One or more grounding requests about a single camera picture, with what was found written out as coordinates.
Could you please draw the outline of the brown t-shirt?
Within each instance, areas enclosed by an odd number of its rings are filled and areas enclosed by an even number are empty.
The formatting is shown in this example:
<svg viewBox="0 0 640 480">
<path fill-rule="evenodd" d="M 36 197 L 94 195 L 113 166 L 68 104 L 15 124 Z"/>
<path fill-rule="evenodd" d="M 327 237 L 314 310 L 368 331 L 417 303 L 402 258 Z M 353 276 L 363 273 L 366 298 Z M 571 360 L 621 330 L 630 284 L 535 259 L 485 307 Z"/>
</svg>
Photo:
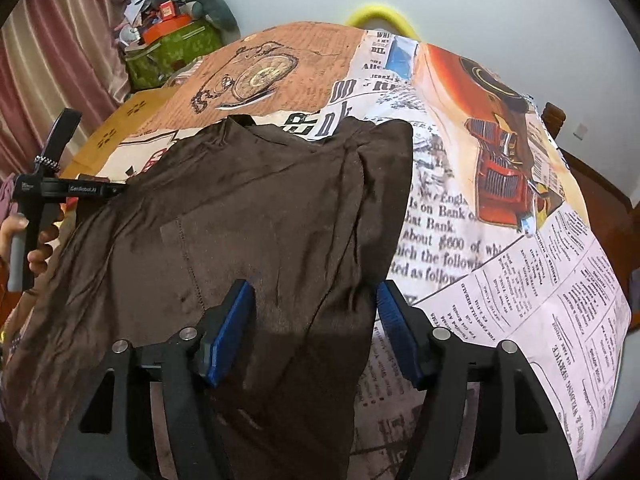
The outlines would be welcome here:
<svg viewBox="0 0 640 480">
<path fill-rule="evenodd" d="M 167 339 L 239 278 L 256 310 L 210 400 L 236 478 L 343 479 L 375 286 L 405 219 L 412 128 L 346 118 L 308 142 L 225 119 L 81 222 L 2 379 L 17 451 L 45 476 L 117 339 Z"/>
</svg>

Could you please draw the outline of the striped red gold curtain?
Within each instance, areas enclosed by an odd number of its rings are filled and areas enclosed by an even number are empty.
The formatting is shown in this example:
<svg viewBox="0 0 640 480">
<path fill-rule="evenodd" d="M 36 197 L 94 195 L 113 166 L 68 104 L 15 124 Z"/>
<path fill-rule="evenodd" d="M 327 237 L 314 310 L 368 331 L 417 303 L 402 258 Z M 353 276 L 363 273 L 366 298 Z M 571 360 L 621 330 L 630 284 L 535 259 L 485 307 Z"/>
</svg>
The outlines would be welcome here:
<svg viewBox="0 0 640 480">
<path fill-rule="evenodd" d="M 128 0 L 20 0 L 1 27 L 1 174 L 21 174 L 64 108 L 81 122 L 70 159 L 130 90 L 115 29 Z"/>
</svg>

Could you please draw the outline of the green patterned storage bag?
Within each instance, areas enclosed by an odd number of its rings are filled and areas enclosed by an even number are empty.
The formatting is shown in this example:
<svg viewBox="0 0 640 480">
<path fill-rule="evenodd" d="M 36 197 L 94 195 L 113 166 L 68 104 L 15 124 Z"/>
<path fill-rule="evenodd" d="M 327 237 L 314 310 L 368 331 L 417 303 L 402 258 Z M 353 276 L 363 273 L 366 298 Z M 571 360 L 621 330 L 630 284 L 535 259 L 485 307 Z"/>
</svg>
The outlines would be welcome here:
<svg viewBox="0 0 640 480">
<path fill-rule="evenodd" d="M 132 91 L 161 87 L 178 70 L 222 47 L 218 30 L 198 20 L 160 37 L 152 44 L 129 50 L 124 61 Z"/>
</svg>

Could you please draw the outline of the newspaper print bedspread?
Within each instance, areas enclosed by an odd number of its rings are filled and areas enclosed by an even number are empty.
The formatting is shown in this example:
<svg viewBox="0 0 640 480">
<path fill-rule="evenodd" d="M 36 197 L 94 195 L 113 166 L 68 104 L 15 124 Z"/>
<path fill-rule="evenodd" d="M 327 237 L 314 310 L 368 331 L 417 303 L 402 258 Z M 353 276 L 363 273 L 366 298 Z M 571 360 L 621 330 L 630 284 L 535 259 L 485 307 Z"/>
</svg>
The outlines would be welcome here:
<svg viewBox="0 0 640 480">
<path fill-rule="evenodd" d="M 630 307 L 530 99 L 432 44 L 297 22 L 203 58 L 97 176 L 140 174 L 231 114 L 308 141 L 350 116 L 408 122 L 413 177 L 390 277 L 463 339 L 516 342 L 550 396 L 578 476 L 597 470 L 613 445 L 605 428 Z"/>
</svg>

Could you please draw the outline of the orange box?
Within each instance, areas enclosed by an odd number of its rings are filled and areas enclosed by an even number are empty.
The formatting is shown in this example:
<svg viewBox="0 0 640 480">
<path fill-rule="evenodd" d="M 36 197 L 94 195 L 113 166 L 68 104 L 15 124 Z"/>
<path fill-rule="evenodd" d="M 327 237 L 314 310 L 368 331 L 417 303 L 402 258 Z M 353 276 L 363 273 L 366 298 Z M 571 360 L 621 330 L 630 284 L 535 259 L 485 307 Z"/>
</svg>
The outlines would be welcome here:
<svg viewBox="0 0 640 480">
<path fill-rule="evenodd" d="M 157 39 L 175 32 L 179 28 L 192 23 L 192 18 L 188 14 L 180 14 L 173 18 L 160 21 L 142 32 L 142 39 L 145 44 L 152 44 Z"/>
</svg>

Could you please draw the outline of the grey plush toy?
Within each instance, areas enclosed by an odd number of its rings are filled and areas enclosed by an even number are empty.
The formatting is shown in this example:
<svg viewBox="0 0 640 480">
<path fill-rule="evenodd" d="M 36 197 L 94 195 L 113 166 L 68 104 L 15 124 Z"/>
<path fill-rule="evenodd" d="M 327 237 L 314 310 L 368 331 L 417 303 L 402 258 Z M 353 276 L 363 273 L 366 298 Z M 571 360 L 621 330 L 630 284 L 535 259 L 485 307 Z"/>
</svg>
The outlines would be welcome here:
<svg viewBox="0 0 640 480">
<path fill-rule="evenodd" d="M 196 2 L 202 7 L 204 14 L 212 24 L 220 30 L 232 32 L 238 28 L 238 23 L 224 0 L 183 0 L 184 2 Z"/>
</svg>

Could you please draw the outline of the white wall socket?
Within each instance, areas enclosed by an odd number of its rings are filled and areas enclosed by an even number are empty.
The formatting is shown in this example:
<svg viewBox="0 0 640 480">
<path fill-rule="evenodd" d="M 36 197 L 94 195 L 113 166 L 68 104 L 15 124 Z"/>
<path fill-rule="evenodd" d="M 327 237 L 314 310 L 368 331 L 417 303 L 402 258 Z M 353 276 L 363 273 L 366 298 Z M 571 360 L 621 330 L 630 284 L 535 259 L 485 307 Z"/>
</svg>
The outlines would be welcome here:
<svg viewBox="0 0 640 480">
<path fill-rule="evenodd" d="M 582 140 L 585 137 L 587 131 L 588 128 L 584 124 L 579 124 L 574 131 L 574 136 L 576 136 L 577 139 Z"/>
</svg>

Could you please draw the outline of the wooden bed post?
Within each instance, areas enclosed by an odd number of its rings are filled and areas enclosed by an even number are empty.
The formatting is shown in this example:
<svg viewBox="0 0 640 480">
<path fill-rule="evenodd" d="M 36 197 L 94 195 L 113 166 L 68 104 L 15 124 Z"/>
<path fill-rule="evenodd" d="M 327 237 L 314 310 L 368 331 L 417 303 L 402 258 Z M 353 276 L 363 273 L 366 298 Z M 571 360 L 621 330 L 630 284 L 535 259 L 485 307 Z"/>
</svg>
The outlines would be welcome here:
<svg viewBox="0 0 640 480">
<path fill-rule="evenodd" d="M 559 108 L 551 102 L 547 102 L 541 113 L 541 119 L 548 133 L 552 139 L 555 140 L 566 121 L 566 114 L 562 108 Z"/>
</svg>

